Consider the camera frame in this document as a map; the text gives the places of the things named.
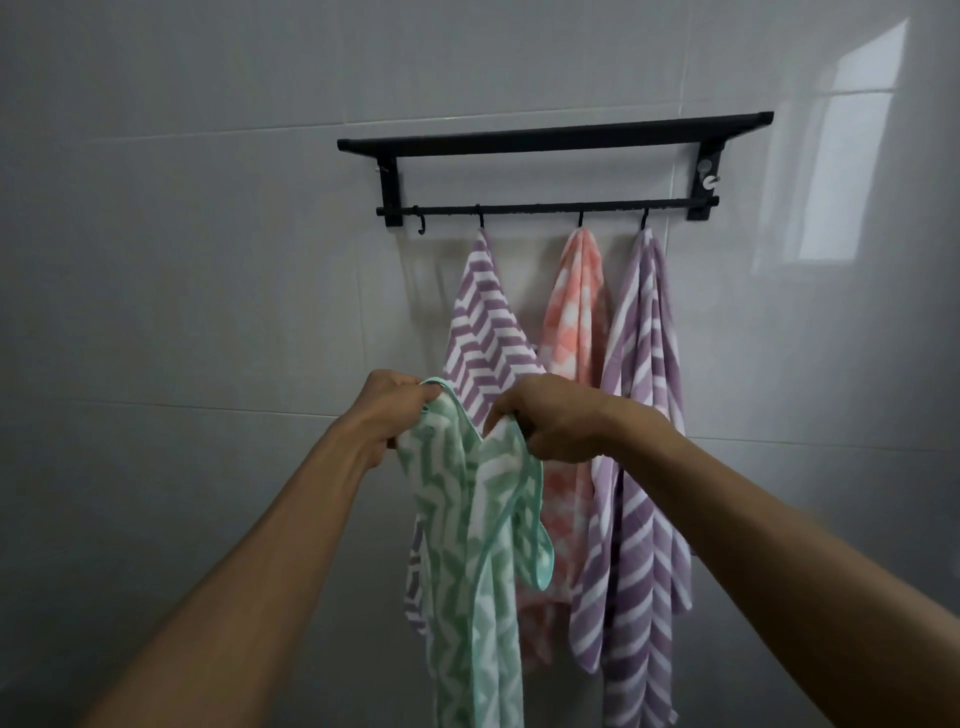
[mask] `white tiled wall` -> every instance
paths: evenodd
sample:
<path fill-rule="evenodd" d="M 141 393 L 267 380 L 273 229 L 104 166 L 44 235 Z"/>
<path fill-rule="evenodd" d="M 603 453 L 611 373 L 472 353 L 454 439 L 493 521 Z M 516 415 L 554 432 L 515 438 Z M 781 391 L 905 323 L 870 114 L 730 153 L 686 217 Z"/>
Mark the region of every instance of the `white tiled wall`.
<path fill-rule="evenodd" d="M 689 433 L 960 611 L 954 0 L 7 0 L 0 18 L 0 722 L 74 715 L 367 369 L 437 372 L 476 222 L 387 231 L 343 136 L 774 110 L 728 145 L 708 222 L 651 215 Z M 401 172 L 411 204 L 668 197 L 692 155 Z M 575 222 L 488 220 L 535 340 Z M 615 290 L 636 217 L 587 224 Z M 412 510 L 396 463 L 369 476 L 273 724 L 428 723 L 399 610 Z M 697 577 L 681 724 L 823 724 Z M 598 724 L 599 682 L 563 658 L 527 693 L 532 726 Z"/>

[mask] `hook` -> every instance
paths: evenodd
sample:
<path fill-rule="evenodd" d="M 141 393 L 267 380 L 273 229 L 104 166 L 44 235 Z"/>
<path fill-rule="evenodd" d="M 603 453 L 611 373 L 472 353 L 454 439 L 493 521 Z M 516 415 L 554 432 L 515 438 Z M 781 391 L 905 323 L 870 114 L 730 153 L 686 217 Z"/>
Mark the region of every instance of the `hook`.
<path fill-rule="evenodd" d="M 420 207 L 416 205 L 414 205 L 414 214 L 420 218 L 420 229 L 417 232 L 423 235 L 426 232 L 426 218 L 423 217 L 423 213 L 420 212 Z"/>

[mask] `black metal bar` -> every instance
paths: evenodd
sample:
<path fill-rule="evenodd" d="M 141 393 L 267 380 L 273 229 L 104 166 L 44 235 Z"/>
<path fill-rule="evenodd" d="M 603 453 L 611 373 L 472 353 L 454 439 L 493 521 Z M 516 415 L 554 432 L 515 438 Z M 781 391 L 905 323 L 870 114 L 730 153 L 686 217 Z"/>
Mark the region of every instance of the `black metal bar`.
<path fill-rule="evenodd" d="M 716 189 L 716 184 L 720 180 L 717 171 L 720 169 L 720 153 L 726 142 L 702 141 L 697 150 L 697 158 L 693 163 L 693 182 L 690 185 L 690 197 L 709 197 Z M 691 207 L 686 212 L 687 220 L 709 220 L 709 207 Z"/>
<path fill-rule="evenodd" d="M 617 212 L 637 209 L 690 209 L 716 207 L 720 198 L 676 198 L 668 200 L 618 200 L 615 202 L 595 203 L 546 203 L 534 205 L 483 205 L 484 215 L 536 215 L 557 212 Z M 475 215 L 477 206 L 441 206 L 441 207 L 378 207 L 379 217 L 422 215 Z"/>
<path fill-rule="evenodd" d="M 387 207 L 400 207 L 400 173 L 396 168 L 396 157 L 378 157 L 376 166 L 380 171 L 380 192 L 383 204 Z M 403 218 L 399 215 L 387 216 L 388 228 L 403 227 Z"/>
<path fill-rule="evenodd" d="M 523 129 L 515 132 L 459 133 L 442 136 L 393 136 L 338 139 L 337 148 L 366 157 L 445 157 L 449 155 L 556 152 L 567 149 L 647 147 L 725 140 L 769 126 L 772 111 L 704 116 L 694 119 L 593 124 L 582 127 Z"/>

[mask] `purple chevron towel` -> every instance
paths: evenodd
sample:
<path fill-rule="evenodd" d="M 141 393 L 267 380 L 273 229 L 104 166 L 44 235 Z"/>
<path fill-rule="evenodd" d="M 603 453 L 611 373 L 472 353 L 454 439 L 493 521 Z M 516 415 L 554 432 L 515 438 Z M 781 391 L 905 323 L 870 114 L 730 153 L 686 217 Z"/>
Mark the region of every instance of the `purple chevron towel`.
<path fill-rule="evenodd" d="M 453 384 L 454 394 L 480 428 L 496 396 L 526 374 L 543 374 L 543 367 L 507 304 L 487 236 L 480 230 L 453 304 L 443 378 Z M 403 611 L 411 626 L 426 634 L 420 610 L 422 543 L 423 526 L 418 518 L 407 564 Z"/>
<path fill-rule="evenodd" d="M 677 341 L 663 252 L 636 238 L 604 362 L 605 392 L 656 407 L 684 431 Z M 690 609 L 690 547 L 609 457 L 591 465 L 588 558 L 573 596 L 570 646 L 604 673 L 604 726 L 649 728 L 676 719 L 670 699 L 673 615 Z"/>

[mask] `forearm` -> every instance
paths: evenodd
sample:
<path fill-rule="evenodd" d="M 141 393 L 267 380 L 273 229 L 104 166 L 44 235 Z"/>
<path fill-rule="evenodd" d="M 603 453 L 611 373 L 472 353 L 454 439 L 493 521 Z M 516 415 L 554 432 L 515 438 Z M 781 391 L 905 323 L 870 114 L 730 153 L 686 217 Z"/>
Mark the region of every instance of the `forearm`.
<path fill-rule="evenodd" d="M 309 621 L 365 471 L 336 425 L 84 726 L 254 726 Z"/>
<path fill-rule="evenodd" d="M 831 720 L 960 725 L 953 615 L 679 434 L 651 439 L 640 420 L 628 402 L 612 454 Z"/>

